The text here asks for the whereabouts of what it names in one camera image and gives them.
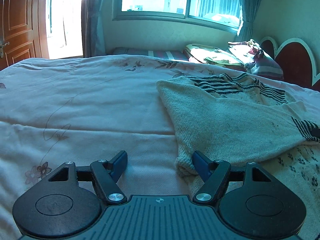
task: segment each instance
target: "window sill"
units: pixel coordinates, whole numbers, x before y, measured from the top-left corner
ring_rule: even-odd
[[[182,17],[177,18],[177,17],[170,17],[170,16],[159,16],[159,15],[147,15],[146,13],[148,12],[121,12],[123,15],[117,15],[116,17],[113,18],[113,21],[121,21],[121,20],[158,20],[158,21],[169,21],[169,22],[180,22],[180,23],[186,23],[186,24],[193,24],[193,25],[199,25],[199,26],[204,26],[204,27],[209,27],[209,28],[214,28],[230,33],[236,34],[238,32],[238,27],[234,26],[228,26],[224,25],[218,22],[210,21],[210,20],[202,20],[197,17],[188,17],[184,18],[184,15],[181,14]]]

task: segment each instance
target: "headboard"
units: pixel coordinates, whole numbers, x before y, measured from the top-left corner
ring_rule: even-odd
[[[285,82],[320,91],[320,73],[311,49],[303,40],[288,39],[277,48],[273,38],[265,37],[260,46],[280,65]]]

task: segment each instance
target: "wall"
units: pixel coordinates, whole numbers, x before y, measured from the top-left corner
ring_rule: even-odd
[[[225,48],[235,34],[209,27],[158,20],[112,21],[112,0],[104,0],[102,21],[106,52],[116,47],[183,50],[190,43]]]
[[[300,38],[311,48],[320,72],[320,0],[262,0],[253,27],[253,38],[273,37],[278,46]]]

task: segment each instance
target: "door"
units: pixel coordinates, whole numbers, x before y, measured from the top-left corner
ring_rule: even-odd
[[[0,41],[7,44],[0,70],[31,57],[49,58],[45,0],[0,0]]]

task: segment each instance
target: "doorway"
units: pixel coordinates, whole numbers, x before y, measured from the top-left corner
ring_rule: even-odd
[[[50,59],[83,57],[82,0],[46,0],[46,32]]]

